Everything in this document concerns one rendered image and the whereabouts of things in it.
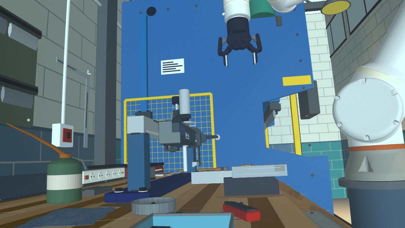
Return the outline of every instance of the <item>power strip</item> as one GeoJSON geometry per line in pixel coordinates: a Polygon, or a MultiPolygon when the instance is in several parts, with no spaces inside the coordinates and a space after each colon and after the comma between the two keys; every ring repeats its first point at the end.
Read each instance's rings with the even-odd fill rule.
{"type": "Polygon", "coordinates": [[[94,169],[83,171],[83,184],[108,181],[125,177],[125,168],[94,169]]]}

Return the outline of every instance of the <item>green cylinder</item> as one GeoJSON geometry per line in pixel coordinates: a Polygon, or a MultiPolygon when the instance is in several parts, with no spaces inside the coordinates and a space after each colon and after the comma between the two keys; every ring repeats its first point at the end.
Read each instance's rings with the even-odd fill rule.
{"type": "Polygon", "coordinates": [[[250,18],[274,17],[275,10],[267,0],[250,0],[250,18]]]}
{"type": "Polygon", "coordinates": [[[82,199],[82,163],[73,158],[58,158],[48,164],[47,203],[63,204],[82,199]]]}

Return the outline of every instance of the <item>gray flange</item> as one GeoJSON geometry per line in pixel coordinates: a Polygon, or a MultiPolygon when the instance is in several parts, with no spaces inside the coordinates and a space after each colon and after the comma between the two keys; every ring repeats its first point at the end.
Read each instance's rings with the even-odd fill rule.
{"type": "Polygon", "coordinates": [[[131,202],[132,213],[150,215],[152,213],[170,213],[176,210],[176,198],[153,197],[138,199],[131,202]]]}

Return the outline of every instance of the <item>yellow lamp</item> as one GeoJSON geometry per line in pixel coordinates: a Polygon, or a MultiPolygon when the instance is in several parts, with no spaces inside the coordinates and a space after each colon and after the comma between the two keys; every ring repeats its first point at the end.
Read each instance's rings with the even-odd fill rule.
{"type": "Polygon", "coordinates": [[[326,0],[321,12],[325,15],[338,14],[347,10],[350,5],[347,0],[326,0]]]}

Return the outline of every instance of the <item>floor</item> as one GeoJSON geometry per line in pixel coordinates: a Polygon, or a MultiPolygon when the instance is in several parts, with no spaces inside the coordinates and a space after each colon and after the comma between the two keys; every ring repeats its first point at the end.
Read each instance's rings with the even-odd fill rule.
{"type": "MultiPolygon", "coordinates": [[[[108,185],[112,185],[113,189],[116,187],[125,188],[127,187],[127,181],[127,179],[112,181],[108,185]]],[[[224,196],[224,184],[192,185],[188,183],[163,197],[176,198],[176,211],[182,211],[183,213],[222,212],[224,201],[243,202],[245,205],[255,207],[261,211],[261,220],[257,222],[246,222],[235,217],[235,228],[261,228],[268,227],[268,224],[272,224],[272,227],[275,228],[319,228],[303,214],[304,211],[321,211],[342,227],[351,227],[281,181],[279,182],[279,186],[280,195],[224,196]]],[[[145,215],[133,214],[131,203],[104,203],[103,194],[83,196],[80,202],[68,204],[48,204],[46,203],[46,194],[44,194],[0,203],[0,227],[14,228],[34,218],[42,217],[51,211],[62,208],[94,208],[103,206],[112,206],[116,209],[107,214],[105,218],[96,221],[94,225],[76,226],[75,228],[129,228],[146,217],[145,215]]],[[[334,199],[335,214],[350,222],[350,216],[347,216],[347,209],[348,201],[346,199],[334,199]]],[[[59,226],[52,228],[72,227],[59,226]]]]}

